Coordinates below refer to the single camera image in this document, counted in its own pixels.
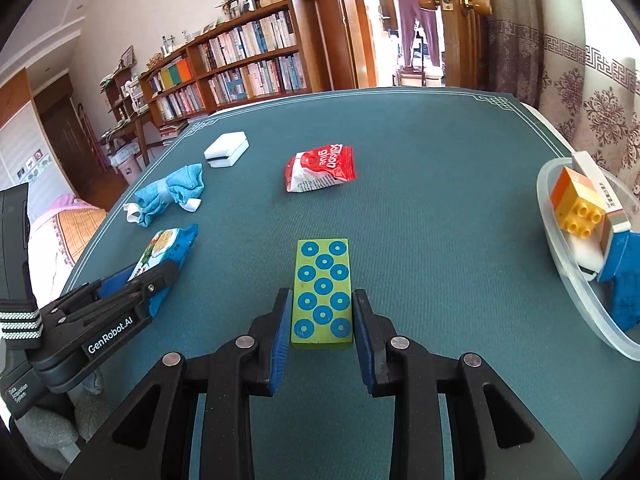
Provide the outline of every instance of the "bed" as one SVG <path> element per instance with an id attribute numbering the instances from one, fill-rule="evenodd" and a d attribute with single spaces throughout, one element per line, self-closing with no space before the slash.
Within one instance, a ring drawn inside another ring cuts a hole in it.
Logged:
<path id="1" fill-rule="evenodd" d="M 62 293 L 84 247 L 107 215 L 71 194 L 58 197 L 31 225 L 31 287 L 42 308 Z"/>

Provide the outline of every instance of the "brass door handle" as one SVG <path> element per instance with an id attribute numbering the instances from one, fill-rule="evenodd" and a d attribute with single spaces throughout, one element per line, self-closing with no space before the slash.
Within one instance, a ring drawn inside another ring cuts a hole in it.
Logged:
<path id="1" fill-rule="evenodd" d="M 480 16 L 490 16 L 492 13 L 491 0 L 460 0 L 460 7 L 465 16 L 470 10 Z"/>
<path id="2" fill-rule="evenodd" d="M 436 10 L 438 7 L 453 10 L 453 0 L 418 0 L 418 5 L 424 10 Z"/>
<path id="3" fill-rule="evenodd" d="M 440 0 L 418 0 L 418 5 L 424 10 L 436 10 L 440 6 Z"/>

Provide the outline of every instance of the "purple pants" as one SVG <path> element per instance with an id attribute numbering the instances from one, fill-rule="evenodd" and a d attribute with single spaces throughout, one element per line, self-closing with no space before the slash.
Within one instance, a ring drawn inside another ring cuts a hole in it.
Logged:
<path id="1" fill-rule="evenodd" d="M 440 43 L 438 41 L 436 11 L 421 9 L 420 5 L 418 5 L 418 0 L 398 0 L 398 9 L 400 12 L 400 35 L 402 37 L 404 66 L 412 66 L 414 60 L 415 22 L 419 22 L 422 25 L 427 36 L 431 64 L 440 66 Z"/>

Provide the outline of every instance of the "glue packet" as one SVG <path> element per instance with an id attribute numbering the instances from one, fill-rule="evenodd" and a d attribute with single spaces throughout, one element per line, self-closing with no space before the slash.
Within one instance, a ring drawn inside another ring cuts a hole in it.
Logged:
<path id="1" fill-rule="evenodd" d="M 284 170 L 287 191 L 301 193 L 356 179 L 353 148 L 330 144 L 297 153 Z"/>

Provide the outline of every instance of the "patterned curtain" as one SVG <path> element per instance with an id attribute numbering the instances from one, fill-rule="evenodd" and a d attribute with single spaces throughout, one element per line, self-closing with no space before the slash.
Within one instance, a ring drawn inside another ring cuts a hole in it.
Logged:
<path id="1" fill-rule="evenodd" d="M 490 89 L 536 106 L 640 198 L 640 46 L 615 48 L 610 36 L 625 28 L 622 17 L 610 2 L 596 15 L 590 2 L 492 0 Z"/>

